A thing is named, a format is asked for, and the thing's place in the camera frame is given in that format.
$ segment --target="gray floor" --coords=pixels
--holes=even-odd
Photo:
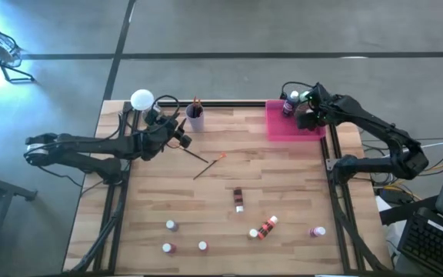
[[[31,54],[115,52],[128,0],[0,0],[0,30]],[[138,0],[125,53],[443,52],[443,1]],[[27,165],[27,136],[93,135],[112,60],[24,61],[35,84],[0,74],[0,179],[37,189],[15,199],[0,238],[0,276],[59,272],[78,188]],[[443,58],[121,61],[112,99],[139,88],[178,98],[276,98],[283,82],[322,82],[407,130],[443,142]],[[364,134],[370,145],[382,145]],[[425,150],[431,163],[443,146]],[[81,181],[83,174],[52,167]],[[443,175],[405,183],[434,195]]]

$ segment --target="black keyboard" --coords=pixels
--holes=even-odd
[[[398,250],[418,264],[443,275],[443,218],[420,208],[408,219]]]

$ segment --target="pink container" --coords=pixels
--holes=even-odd
[[[314,142],[326,135],[325,127],[314,131],[298,129],[294,116],[284,117],[283,103],[285,100],[266,101],[266,129],[271,142]]]

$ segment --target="white bottle cap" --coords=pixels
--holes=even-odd
[[[256,229],[249,230],[249,236],[251,238],[257,238],[258,237],[258,230],[256,230]]]
[[[150,108],[154,101],[153,93],[147,89],[139,89],[131,95],[131,105],[138,111]]]
[[[208,248],[208,243],[201,241],[199,242],[198,247],[199,250],[206,250]]]
[[[292,98],[292,99],[298,99],[298,92],[297,92],[297,91],[293,91],[293,92],[291,92],[291,94],[290,94],[290,98]]]
[[[175,227],[175,222],[173,220],[168,220],[165,225],[167,226],[167,229],[173,229]]]
[[[165,253],[169,253],[172,250],[172,246],[170,245],[170,243],[164,243],[162,246],[162,250]]]
[[[324,229],[324,227],[317,227],[314,230],[316,235],[325,235],[326,234],[326,229]]]

